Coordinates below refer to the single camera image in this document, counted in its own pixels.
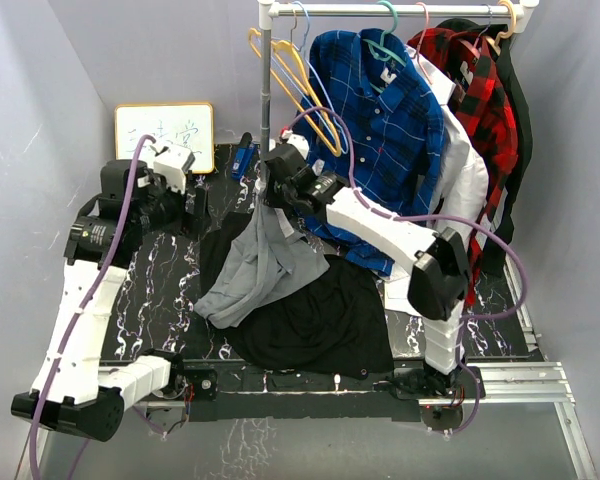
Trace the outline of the grey shirt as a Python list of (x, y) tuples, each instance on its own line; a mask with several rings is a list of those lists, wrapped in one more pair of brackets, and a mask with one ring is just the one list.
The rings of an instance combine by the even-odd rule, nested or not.
[(325, 256), (281, 210), (259, 203), (194, 311), (218, 329), (236, 327), (257, 308), (299, 291), (328, 269)]

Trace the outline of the light blue wire hanger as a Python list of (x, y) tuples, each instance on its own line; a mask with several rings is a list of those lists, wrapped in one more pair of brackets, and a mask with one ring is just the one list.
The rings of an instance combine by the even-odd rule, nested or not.
[[(297, 46), (294, 41), (293, 41), (293, 30), (297, 27), (297, 17), (296, 12), (293, 11), (292, 14), (295, 16), (294, 17), (294, 26), (291, 28), (290, 34), (289, 34), (289, 39), (288, 41), (292, 42), (295, 44), (295, 46), (298, 48), (301, 57), (303, 58), (305, 65), (306, 65), (306, 70), (307, 70), (307, 74), (309, 75), (309, 81), (310, 84), (312, 86), (312, 88), (314, 89), (314, 91), (317, 93), (321, 103), (323, 104), (323, 107), (328, 107), (329, 109), (333, 109), (333, 104), (332, 101), (329, 97), (329, 94), (327, 93), (327, 90), (320, 78), (320, 76), (318, 75), (316, 69), (313, 67), (313, 65), (309, 62), (308, 57), (307, 57), (307, 52), (305, 50), (306, 47), (306, 43), (307, 43), (307, 38), (308, 38), (308, 33), (310, 31), (310, 20), (309, 20), (309, 14), (306, 11), (305, 7), (302, 5), (302, 3), (300, 1), (293, 1), (292, 2), (293, 6), (299, 7), (302, 12), (303, 15), (305, 16), (306, 19), (306, 28), (305, 28), (305, 32), (303, 34), (302, 37), (302, 43), (300, 46)], [(279, 68), (279, 66), (277, 65), (277, 63), (274, 63), (274, 65), (278, 68), (278, 70), (282, 73), (282, 75), (286, 78), (286, 76), (284, 75), (284, 73), (281, 71), (281, 69)], [(287, 85), (289, 90), (291, 91), (291, 93), (294, 95), (294, 97), (302, 104), (303, 107), (307, 107), (307, 110), (310, 109), (311, 107), (316, 107), (316, 106), (311, 106), (309, 104), (308, 100), (305, 100), (302, 98), (301, 94), (299, 93), (298, 90), (296, 90), (292, 85), (290, 85), (289, 80), (287, 79), (287, 81), (284, 81)], [(309, 115), (309, 117), (314, 120), (319, 127), (321, 127), (322, 129), (325, 128), (325, 125), (322, 121), (322, 119), (319, 117), (319, 114), (322, 112), (323, 110), (316, 110), (313, 113), (308, 113), (306, 115)], [(342, 149), (343, 149), (343, 153), (347, 153), (348, 152), (348, 142), (346, 139), (342, 138), (342, 135), (344, 134), (343, 131), (343, 127), (335, 120), (333, 120), (330, 115), (328, 114), (329, 119), (335, 124), (336, 129), (338, 131), (338, 135), (339, 135), (339, 139), (341, 141), (341, 145), (342, 145)], [(317, 139), (320, 141), (320, 143), (322, 145), (324, 145), (322, 143), (322, 141), (318, 138), (317, 134), (315, 133)]]

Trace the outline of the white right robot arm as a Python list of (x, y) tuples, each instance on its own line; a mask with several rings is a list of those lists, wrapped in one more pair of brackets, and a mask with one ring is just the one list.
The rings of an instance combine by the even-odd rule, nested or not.
[(333, 172), (316, 174), (290, 142), (267, 153), (264, 163), (272, 206), (289, 206), (345, 230), (406, 271), (406, 296), (422, 318), (426, 342), (418, 391), (451, 395), (462, 382), (461, 315), (469, 284), (461, 236), (451, 228), (438, 233), (400, 219)]

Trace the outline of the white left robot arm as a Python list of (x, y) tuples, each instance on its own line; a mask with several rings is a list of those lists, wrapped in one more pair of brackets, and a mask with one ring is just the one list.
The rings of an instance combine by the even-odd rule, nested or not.
[[(131, 193), (127, 177), (134, 171)], [(111, 373), (99, 371), (107, 326), (133, 255), (145, 235), (184, 220), (187, 173), (166, 160), (113, 160), (100, 171), (101, 191), (78, 211), (69, 230), (64, 286), (51, 342), (30, 389), (11, 413), (48, 430), (105, 442), (124, 412), (158, 392), (186, 387), (179, 353), (149, 349)]]

